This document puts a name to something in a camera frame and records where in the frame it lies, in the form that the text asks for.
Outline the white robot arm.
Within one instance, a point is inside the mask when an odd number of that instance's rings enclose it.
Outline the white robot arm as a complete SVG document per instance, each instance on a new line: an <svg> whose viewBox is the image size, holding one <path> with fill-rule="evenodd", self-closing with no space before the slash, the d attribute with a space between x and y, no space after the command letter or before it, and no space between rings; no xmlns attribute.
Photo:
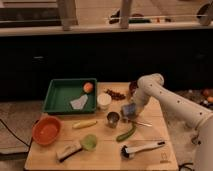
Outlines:
<svg viewBox="0 0 213 171"><path fill-rule="evenodd" d="M195 171L213 171L213 111L163 87L164 78L155 73L137 80L133 101L142 111L150 97L175 111L190 127L198 131L198 146L194 157Z"/></svg>

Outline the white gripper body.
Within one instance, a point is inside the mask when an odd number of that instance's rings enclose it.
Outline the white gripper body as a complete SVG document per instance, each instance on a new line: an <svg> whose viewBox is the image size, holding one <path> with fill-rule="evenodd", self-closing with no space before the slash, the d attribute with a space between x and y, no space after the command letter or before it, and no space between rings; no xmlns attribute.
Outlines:
<svg viewBox="0 0 213 171"><path fill-rule="evenodd" d="M144 107L148 104L149 97L148 96L141 96L141 97L134 96L133 102L136 105L136 114L139 115L144 110Z"/></svg>

